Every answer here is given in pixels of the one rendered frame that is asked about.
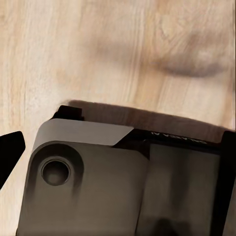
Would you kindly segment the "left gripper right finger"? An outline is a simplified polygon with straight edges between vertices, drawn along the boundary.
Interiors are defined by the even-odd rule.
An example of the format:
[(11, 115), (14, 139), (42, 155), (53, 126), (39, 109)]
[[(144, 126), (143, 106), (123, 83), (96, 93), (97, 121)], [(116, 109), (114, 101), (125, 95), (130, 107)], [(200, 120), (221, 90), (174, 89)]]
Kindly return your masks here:
[(236, 133), (224, 131), (220, 147), (236, 170)]

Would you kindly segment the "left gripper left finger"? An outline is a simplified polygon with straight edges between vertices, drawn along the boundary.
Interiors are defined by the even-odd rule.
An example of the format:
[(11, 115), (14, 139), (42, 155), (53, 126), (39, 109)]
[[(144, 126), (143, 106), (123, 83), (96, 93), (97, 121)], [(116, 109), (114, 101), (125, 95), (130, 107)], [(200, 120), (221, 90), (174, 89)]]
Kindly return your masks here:
[(0, 136), (0, 190), (26, 149), (21, 131)]

